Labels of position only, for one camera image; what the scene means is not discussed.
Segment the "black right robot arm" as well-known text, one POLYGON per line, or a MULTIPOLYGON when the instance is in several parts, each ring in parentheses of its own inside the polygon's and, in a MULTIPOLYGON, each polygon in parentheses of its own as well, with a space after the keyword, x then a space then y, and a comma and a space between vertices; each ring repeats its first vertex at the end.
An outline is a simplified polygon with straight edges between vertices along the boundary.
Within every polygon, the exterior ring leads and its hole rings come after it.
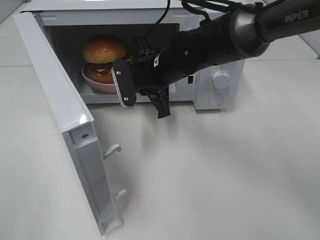
POLYGON ((170 45, 130 65, 130 93, 121 95, 133 107, 136 93, 147 96, 158 117, 170 115, 169 85, 202 69, 262 55, 271 42, 320 28, 317 0, 276 0, 263 5, 231 0, 184 0, 185 10, 202 15, 198 28, 178 32, 170 45))

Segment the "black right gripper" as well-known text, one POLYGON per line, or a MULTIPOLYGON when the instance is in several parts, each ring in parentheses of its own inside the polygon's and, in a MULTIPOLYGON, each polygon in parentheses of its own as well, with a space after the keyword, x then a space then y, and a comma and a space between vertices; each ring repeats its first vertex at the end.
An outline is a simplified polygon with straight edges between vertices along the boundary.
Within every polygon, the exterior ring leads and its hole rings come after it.
POLYGON ((171 115, 168 86, 175 82, 175 55, 170 51, 155 54, 143 36, 136 36, 135 42, 133 63, 129 64, 135 90, 148 96, 158 119, 168 117, 171 115))

